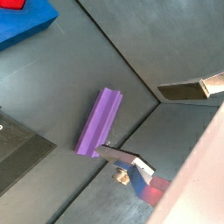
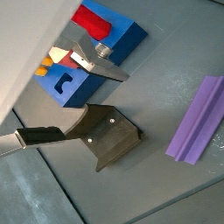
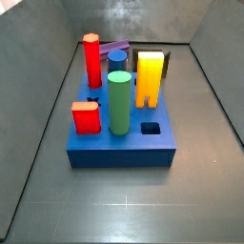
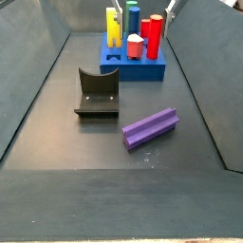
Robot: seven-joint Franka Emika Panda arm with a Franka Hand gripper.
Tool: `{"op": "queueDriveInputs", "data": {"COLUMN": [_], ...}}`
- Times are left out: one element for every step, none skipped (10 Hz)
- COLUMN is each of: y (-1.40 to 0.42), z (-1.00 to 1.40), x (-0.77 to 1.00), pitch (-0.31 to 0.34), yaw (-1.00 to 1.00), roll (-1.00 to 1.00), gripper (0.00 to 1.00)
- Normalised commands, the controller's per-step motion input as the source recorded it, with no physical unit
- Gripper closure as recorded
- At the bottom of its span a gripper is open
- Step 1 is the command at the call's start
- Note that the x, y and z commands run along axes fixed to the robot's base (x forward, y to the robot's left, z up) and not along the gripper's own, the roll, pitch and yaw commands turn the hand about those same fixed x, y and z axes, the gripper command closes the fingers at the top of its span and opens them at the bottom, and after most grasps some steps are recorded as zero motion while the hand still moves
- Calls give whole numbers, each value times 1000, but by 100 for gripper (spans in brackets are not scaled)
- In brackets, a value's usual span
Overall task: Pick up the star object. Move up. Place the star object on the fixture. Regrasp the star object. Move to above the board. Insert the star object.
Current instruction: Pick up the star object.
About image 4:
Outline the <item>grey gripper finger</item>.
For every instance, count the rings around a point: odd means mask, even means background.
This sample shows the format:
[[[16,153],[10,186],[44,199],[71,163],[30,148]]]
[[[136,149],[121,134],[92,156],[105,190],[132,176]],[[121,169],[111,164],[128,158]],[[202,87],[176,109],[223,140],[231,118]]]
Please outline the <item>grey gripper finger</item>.
[[[164,31],[163,31],[164,38],[167,37],[169,24],[175,18],[175,9],[177,5],[178,5],[178,0],[171,0],[168,7],[164,10],[165,13],[165,24],[164,24]]]
[[[120,26],[120,39],[123,38],[123,12],[118,0],[111,0],[113,7],[115,8],[114,20]]]

